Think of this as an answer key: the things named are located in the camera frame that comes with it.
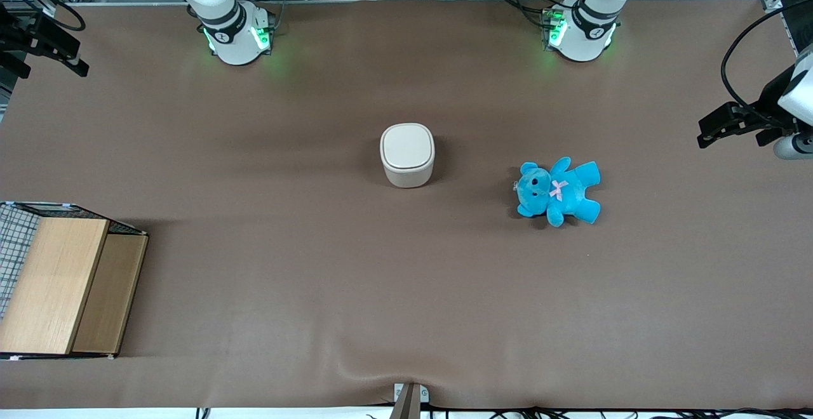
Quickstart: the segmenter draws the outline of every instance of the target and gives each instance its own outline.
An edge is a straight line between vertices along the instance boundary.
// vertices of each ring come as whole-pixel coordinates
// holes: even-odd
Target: teddy bear
[[[548,173],[534,162],[525,162],[520,167],[522,178],[516,183],[516,193],[520,198],[517,212],[525,217],[547,214],[552,226],[561,226],[564,216],[593,224],[598,218],[601,205],[584,196],[588,187],[601,182],[601,173],[595,162],[579,165],[573,170],[570,157],[559,159]]]

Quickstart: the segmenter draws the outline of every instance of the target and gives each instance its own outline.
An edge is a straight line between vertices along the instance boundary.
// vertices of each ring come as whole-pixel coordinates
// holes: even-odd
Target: white robotic arm
[[[593,60],[610,45],[615,20],[627,0],[565,0],[547,31],[547,43],[562,55],[578,62]]]
[[[813,45],[794,66],[766,84],[760,99],[746,106],[728,102],[699,122],[700,148],[731,135],[757,131],[757,144],[775,142],[780,159],[813,159]]]
[[[238,0],[186,0],[203,22],[209,48],[225,63],[250,63],[271,49],[268,11]]]

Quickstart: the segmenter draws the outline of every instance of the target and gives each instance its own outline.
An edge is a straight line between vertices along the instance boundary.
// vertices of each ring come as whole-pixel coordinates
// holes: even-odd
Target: cable
[[[37,8],[37,6],[34,5],[33,3],[31,3],[30,0],[23,0],[23,1],[25,2],[26,5],[31,6],[31,8],[33,8],[34,10],[37,10],[37,11],[40,10],[40,8]],[[85,29],[85,27],[87,27],[87,24],[84,22],[84,19],[82,18],[82,16],[78,12],[76,12],[75,9],[71,8],[70,6],[67,6],[65,4],[65,2],[63,2],[62,0],[49,0],[49,1],[53,2],[54,5],[61,6],[62,8],[65,8],[65,11],[69,12],[73,17],[76,17],[76,20],[79,20],[79,25],[78,26],[77,25],[67,25],[67,23],[59,22],[59,20],[56,20],[56,18],[52,18],[53,23],[55,23],[58,26],[61,26],[63,29],[73,30],[74,32],[81,32],[82,30]]]
[[[551,3],[552,3],[552,4],[554,4],[554,5],[561,6],[562,8],[567,8],[567,9],[569,9],[569,10],[572,10],[572,9],[573,9],[573,6],[569,6],[569,5],[566,5],[566,4],[564,4],[564,3],[557,2],[557,0],[547,0],[547,1],[551,2]]]
[[[734,98],[734,100],[737,103],[739,103],[740,106],[743,107],[744,110],[747,110],[747,112],[757,116],[758,118],[763,120],[767,124],[767,126],[772,127],[772,128],[780,128],[780,126],[776,126],[776,124],[774,124],[772,120],[770,120],[769,118],[764,116],[761,112],[758,112],[757,110],[755,110],[754,107],[752,107],[749,103],[746,103],[746,101],[744,101],[743,98],[739,94],[737,94],[737,92],[735,92],[734,87],[732,87],[731,83],[729,83],[729,75],[728,75],[728,72],[726,70],[726,66],[729,63],[729,58],[731,58],[731,54],[734,52],[735,49],[737,49],[737,45],[740,44],[740,42],[743,40],[743,38],[745,38],[746,35],[749,34],[750,31],[755,29],[761,23],[766,22],[766,20],[776,16],[777,14],[781,14],[782,12],[788,11],[791,8],[796,8],[796,6],[805,5],[805,3],[809,3],[809,2],[813,2],[813,0],[801,0],[801,2],[793,3],[793,5],[782,6],[782,8],[771,11],[768,14],[766,14],[765,16],[760,17],[760,19],[755,20],[753,23],[751,23],[751,25],[746,27],[746,29],[743,32],[741,32],[739,36],[737,36],[737,38],[734,40],[734,43],[731,43],[731,46],[729,47],[729,50],[726,51],[726,53],[725,53],[725,55],[723,57],[723,63],[720,64],[720,77],[723,80],[723,86],[725,86],[725,89],[728,90],[728,92],[732,96],[732,98]]]
[[[195,419],[207,419],[211,412],[211,408],[195,408]]]
[[[520,0],[505,0],[505,1],[506,3],[508,3],[508,5],[514,6],[514,8],[517,8],[518,10],[522,11],[522,15],[525,17],[525,19],[528,20],[528,22],[533,23],[537,27],[541,27],[543,29],[552,29],[552,26],[546,25],[546,23],[540,23],[538,22],[538,20],[535,20],[533,17],[531,17],[531,13],[541,14],[542,13],[541,9],[523,6],[522,3],[520,3]]]
[[[522,6],[522,5],[520,5],[520,11],[522,11],[522,15],[525,16],[525,19],[527,19],[528,22],[533,23],[537,27],[540,27],[542,29],[552,29],[553,28],[550,25],[545,25],[544,23],[538,22],[538,20],[535,20],[534,18],[532,18],[531,14],[528,14],[528,10],[526,10],[525,7]]]
[[[525,10],[528,12],[538,12],[538,13],[542,12],[542,10],[539,8],[529,8],[528,6],[522,6],[520,4],[520,0],[505,0],[505,2],[508,3],[508,5],[514,6],[514,8],[517,9],[525,8]]]
[[[282,0],[282,7],[279,9],[279,14],[276,16],[276,20],[274,22],[274,28],[272,29],[273,32],[276,32],[276,29],[282,25],[282,13],[285,12],[285,0]]]

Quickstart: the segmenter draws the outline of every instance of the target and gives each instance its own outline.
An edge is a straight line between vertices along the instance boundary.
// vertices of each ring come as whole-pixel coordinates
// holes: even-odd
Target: black cable
[[[26,3],[26,5],[31,6],[31,8],[33,8],[34,10],[38,10],[38,11],[40,10],[40,8],[37,8],[37,6],[33,5],[29,0],[23,0],[23,1]],[[56,20],[56,18],[51,19],[53,21],[53,23],[55,23],[58,26],[61,26],[63,29],[73,30],[74,32],[81,32],[82,30],[84,30],[87,27],[87,24],[84,22],[84,19],[82,18],[82,16],[78,12],[76,12],[75,9],[71,8],[70,6],[67,6],[65,4],[65,2],[63,2],[62,0],[49,0],[49,1],[53,2],[53,4],[55,4],[57,6],[61,6],[62,8],[65,8],[65,11],[69,12],[73,17],[76,17],[76,20],[79,20],[79,25],[78,26],[76,26],[76,25],[67,25],[67,23],[59,22],[59,20]]]
[[[553,28],[552,26],[546,25],[545,23],[540,23],[540,22],[538,22],[538,20],[535,20],[533,17],[531,17],[531,13],[541,14],[542,13],[541,9],[539,9],[539,8],[529,8],[528,6],[523,6],[522,3],[520,3],[520,0],[505,0],[505,1],[506,1],[506,3],[508,3],[508,5],[514,6],[514,8],[517,8],[518,10],[522,11],[522,15],[525,17],[525,19],[528,20],[528,22],[533,23],[537,27],[541,27],[543,29],[552,29]]]
[[[195,408],[195,419],[207,419],[211,412],[211,408]]]
[[[529,6],[522,6],[520,4],[520,0],[505,0],[505,2],[508,3],[508,5],[514,6],[514,8],[517,9],[525,8],[525,10],[528,12],[538,12],[538,13],[542,12],[542,10],[539,8],[529,8]]]
[[[537,27],[540,27],[542,29],[552,29],[553,28],[550,25],[545,25],[544,23],[538,22],[538,20],[535,20],[534,18],[532,18],[531,14],[528,14],[528,10],[526,10],[525,7],[522,6],[522,5],[520,5],[520,11],[522,11],[522,15],[525,16],[525,19],[527,19],[528,22],[533,23]]]
[[[726,51],[726,53],[725,53],[725,55],[723,57],[723,63],[720,64],[720,77],[723,79],[723,86],[725,86],[725,89],[728,90],[728,92],[732,96],[732,98],[734,98],[734,100],[737,103],[739,103],[740,106],[743,107],[744,110],[748,110],[749,113],[757,116],[758,118],[763,120],[767,124],[767,126],[772,127],[772,128],[778,128],[780,126],[776,126],[773,123],[773,121],[771,121],[769,118],[765,117],[762,113],[755,110],[754,107],[752,107],[749,103],[746,103],[746,101],[744,101],[743,98],[739,94],[737,94],[737,92],[735,92],[734,87],[732,87],[731,83],[729,83],[729,75],[728,75],[728,72],[726,71],[726,66],[729,63],[729,58],[731,58],[731,54],[734,52],[735,49],[737,49],[737,45],[740,44],[740,42],[743,40],[743,38],[745,38],[746,35],[749,34],[750,31],[755,29],[761,23],[766,22],[766,20],[776,16],[777,14],[781,14],[782,12],[788,11],[791,8],[796,8],[796,6],[805,5],[805,3],[809,3],[809,2],[813,2],[813,0],[801,0],[801,2],[793,3],[793,5],[782,6],[782,8],[771,11],[768,14],[766,14],[765,16],[760,17],[760,19],[755,20],[753,23],[751,23],[751,25],[746,27],[746,29],[743,32],[741,32],[739,36],[737,36],[737,38],[734,40],[734,43],[731,43],[731,46],[729,47],[729,50]],[[787,417],[787,416],[785,416],[785,417],[775,416],[775,417],[780,417],[780,419],[789,419],[789,417]]]
[[[567,9],[569,9],[569,10],[572,10],[572,9],[573,9],[573,6],[569,6],[569,5],[566,5],[566,4],[564,4],[564,3],[557,2],[557,0],[547,0],[547,1],[551,2],[551,3],[552,3],[552,4],[554,4],[554,5],[561,6],[562,8],[567,8]]]
[[[794,5],[787,6],[787,8],[792,8],[793,6],[798,5],[798,4],[799,3],[795,3]],[[732,414],[740,414],[740,413],[758,414],[758,415],[761,415],[761,416],[772,416],[772,417],[776,417],[778,419],[791,419],[791,417],[788,416],[787,414],[779,413],[778,411],[767,411],[767,410],[758,409],[758,408],[740,408],[740,409],[735,409],[733,411],[726,411],[725,413],[722,413],[722,414],[715,413],[715,416],[722,418],[722,417],[726,417],[726,416],[731,416]]]

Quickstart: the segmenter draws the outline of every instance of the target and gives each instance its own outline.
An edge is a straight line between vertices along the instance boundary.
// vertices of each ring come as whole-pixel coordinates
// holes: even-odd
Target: table
[[[809,401],[813,164],[695,142],[758,0],[631,1],[587,64],[497,1],[286,10],[246,67],[181,6],[82,8],[87,79],[31,60],[0,192],[152,242],[121,357],[0,364],[0,407],[373,404],[403,381],[467,408]],[[732,84],[754,98],[792,61],[771,20]],[[438,147],[415,190],[378,159],[404,121]],[[596,225],[518,218],[519,165],[564,155],[601,167]]]

